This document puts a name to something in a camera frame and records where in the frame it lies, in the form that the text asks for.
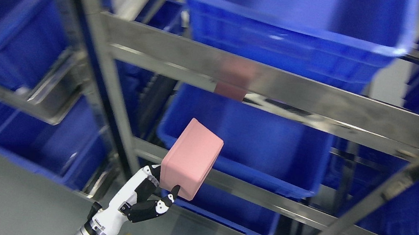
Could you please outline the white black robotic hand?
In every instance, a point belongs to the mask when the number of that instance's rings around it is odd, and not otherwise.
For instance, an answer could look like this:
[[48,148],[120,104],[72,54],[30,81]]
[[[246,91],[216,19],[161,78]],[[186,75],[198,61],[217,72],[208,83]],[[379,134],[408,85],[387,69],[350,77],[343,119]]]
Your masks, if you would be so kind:
[[168,212],[175,203],[181,186],[174,186],[167,196],[151,200],[160,185],[161,167],[158,164],[141,167],[108,203],[106,209],[92,212],[85,225],[89,235],[118,235],[124,222],[143,222]]

